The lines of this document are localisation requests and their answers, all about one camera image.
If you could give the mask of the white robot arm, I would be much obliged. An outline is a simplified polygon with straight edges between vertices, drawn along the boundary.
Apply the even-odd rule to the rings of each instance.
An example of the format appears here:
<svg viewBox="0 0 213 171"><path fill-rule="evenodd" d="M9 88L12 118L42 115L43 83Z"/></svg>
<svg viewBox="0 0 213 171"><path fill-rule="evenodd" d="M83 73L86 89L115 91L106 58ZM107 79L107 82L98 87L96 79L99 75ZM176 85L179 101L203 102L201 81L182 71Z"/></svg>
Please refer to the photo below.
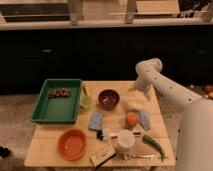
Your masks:
<svg viewBox="0 0 213 171"><path fill-rule="evenodd" d="M153 86L181 111L174 171L213 171L213 100L163 76L159 58L136 64L136 90Z"/></svg>

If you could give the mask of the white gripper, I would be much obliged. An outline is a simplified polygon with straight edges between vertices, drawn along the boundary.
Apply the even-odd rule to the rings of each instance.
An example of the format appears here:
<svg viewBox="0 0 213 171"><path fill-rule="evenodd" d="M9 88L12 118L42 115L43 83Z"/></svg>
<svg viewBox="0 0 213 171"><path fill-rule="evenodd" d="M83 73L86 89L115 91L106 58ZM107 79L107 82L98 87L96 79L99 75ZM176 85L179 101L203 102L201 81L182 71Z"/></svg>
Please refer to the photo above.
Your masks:
<svg viewBox="0 0 213 171"><path fill-rule="evenodd" d="M139 81L134 81L133 83L130 84L129 88L127 89L128 92L133 92L133 91L142 92L144 97L147 100L150 99L149 90L150 90L150 86L149 85L142 84Z"/></svg>

